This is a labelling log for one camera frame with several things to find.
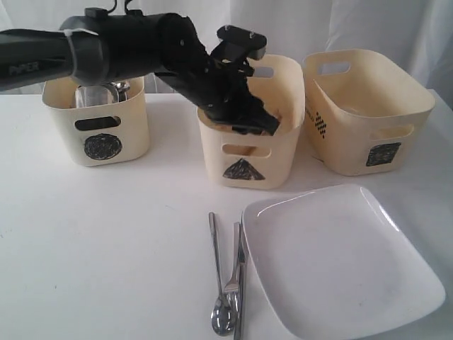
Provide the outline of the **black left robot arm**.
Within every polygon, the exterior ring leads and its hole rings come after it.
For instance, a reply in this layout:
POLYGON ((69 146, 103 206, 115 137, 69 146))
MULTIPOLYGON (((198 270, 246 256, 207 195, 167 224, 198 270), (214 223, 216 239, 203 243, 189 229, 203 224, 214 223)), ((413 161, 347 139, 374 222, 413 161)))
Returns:
POLYGON ((64 77, 94 86, 154 74, 213 123, 241 134, 275 134, 279 120, 248 87, 250 62, 263 58, 266 37, 234 25, 220 27, 217 37, 208 52, 187 16, 87 8, 56 31, 2 31, 1 89, 64 77))

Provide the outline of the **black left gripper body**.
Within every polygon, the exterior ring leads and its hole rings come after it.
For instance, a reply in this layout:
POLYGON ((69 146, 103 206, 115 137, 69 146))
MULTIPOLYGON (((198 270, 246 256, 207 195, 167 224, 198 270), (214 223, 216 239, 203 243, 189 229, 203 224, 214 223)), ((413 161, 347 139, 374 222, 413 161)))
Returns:
POLYGON ((240 122, 251 102, 244 73, 211 57, 178 71, 161 68, 155 75, 216 123, 240 122))

